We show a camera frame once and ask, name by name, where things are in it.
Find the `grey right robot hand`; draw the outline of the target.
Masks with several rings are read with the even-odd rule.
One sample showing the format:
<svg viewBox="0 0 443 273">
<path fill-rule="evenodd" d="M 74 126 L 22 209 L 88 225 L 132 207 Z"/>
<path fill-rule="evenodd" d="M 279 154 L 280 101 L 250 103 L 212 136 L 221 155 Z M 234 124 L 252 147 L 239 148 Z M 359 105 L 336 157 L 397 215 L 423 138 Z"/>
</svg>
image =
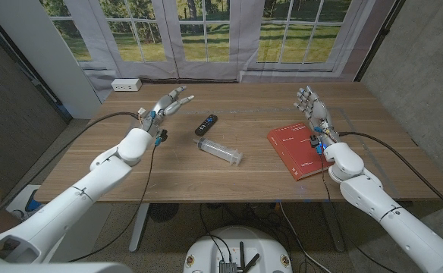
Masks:
<svg viewBox="0 0 443 273">
<path fill-rule="evenodd" d="M 317 93 L 312 91 L 310 86 L 299 88 L 297 99 L 298 101 L 294 103 L 294 106 L 303 113 L 306 124 L 316 135 L 321 153 L 332 144 L 340 142 L 329 110 Z"/>
</svg>

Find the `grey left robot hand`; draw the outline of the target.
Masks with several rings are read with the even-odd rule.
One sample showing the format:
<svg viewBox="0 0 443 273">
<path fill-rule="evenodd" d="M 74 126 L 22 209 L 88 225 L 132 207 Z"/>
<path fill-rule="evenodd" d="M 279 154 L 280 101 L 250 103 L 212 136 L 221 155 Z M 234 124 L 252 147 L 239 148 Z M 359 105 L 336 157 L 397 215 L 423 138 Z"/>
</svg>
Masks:
<svg viewBox="0 0 443 273">
<path fill-rule="evenodd" d="M 160 98 L 151 110 L 142 110 L 138 114 L 141 128 L 152 137 L 157 137 L 160 134 L 160 127 L 163 121 L 168 116 L 174 115 L 182 105 L 185 105 L 194 99 L 194 95 L 182 99 L 179 98 L 179 95 L 186 88 L 186 86 L 175 88 L 170 93 Z"/>
</svg>

